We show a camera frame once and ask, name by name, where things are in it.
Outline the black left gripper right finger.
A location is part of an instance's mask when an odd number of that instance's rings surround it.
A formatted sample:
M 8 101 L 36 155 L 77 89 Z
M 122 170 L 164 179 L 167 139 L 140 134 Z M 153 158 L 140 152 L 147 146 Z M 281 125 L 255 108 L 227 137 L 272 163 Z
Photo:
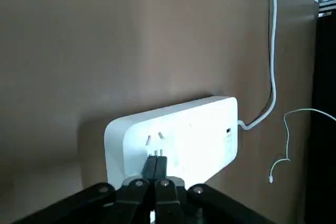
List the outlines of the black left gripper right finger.
M 156 223 L 269 223 L 269 219 L 206 185 L 189 189 L 168 177 L 167 158 L 156 156 L 154 210 Z

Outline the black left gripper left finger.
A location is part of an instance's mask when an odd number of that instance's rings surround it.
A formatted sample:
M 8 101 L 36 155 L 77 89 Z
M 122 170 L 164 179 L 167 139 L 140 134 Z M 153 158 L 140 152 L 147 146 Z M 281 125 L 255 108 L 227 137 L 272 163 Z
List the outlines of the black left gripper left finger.
M 149 156 L 139 178 L 128 178 L 119 189 L 97 183 L 17 223 L 150 223 L 158 159 Z

